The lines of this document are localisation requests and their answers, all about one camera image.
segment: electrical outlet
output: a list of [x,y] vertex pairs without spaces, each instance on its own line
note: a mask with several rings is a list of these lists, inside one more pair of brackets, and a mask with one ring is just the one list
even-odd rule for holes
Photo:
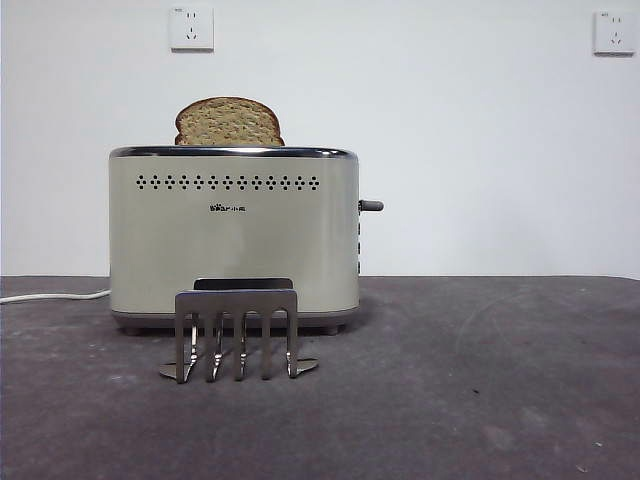
[[595,14],[593,52],[603,55],[633,55],[636,52],[637,15],[633,12]]
[[172,50],[213,50],[213,8],[174,5],[169,12]]

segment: metal toast rack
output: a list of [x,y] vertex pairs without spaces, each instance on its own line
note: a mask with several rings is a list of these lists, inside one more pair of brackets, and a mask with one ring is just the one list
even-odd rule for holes
[[[206,381],[214,382],[221,370],[224,319],[233,321],[233,374],[236,380],[245,376],[247,362],[247,314],[260,315],[262,328],[261,376],[271,378],[271,318],[274,312],[287,314],[287,373],[289,378],[318,366],[313,358],[298,359],[298,296],[290,279],[200,279],[194,290],[175,297],[175,363],[160,366],[159,373],[185,383],[198,361],[198,326],[204,323]],[[185,362],[184,328],[191,327],[191,356]]]

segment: power cord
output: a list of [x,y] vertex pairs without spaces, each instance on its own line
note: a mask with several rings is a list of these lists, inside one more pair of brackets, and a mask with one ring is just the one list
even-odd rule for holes
[[17,295],[15,297],[0,298],[0,305],[13,302],[28,302],[30,300],[48,300],[52,298],[63,298],[67,300],[93,300],[94,298],[106,297],[111,290],[102,290],[101,292],[89,293],[86,295],[75,293],[34,293],[32,295]]

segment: brand logo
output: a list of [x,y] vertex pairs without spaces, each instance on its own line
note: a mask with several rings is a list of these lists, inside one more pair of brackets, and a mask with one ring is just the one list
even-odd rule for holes
[[246,212],[246,207],[238,207],[233,205],[222,205],[216,203],[215,205],[209,205],[210,212]]

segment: tabletop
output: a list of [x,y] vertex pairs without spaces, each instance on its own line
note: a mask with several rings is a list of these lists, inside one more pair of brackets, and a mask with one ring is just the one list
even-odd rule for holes
[[[3,305],[3,479],[638,479],[640,282],[363,277],[320,367],[162,378],[173,332],[120,331],[108,298]],[[4,277],[2,296],[95,277]],[[231,338],[225,337],[225,348]]]

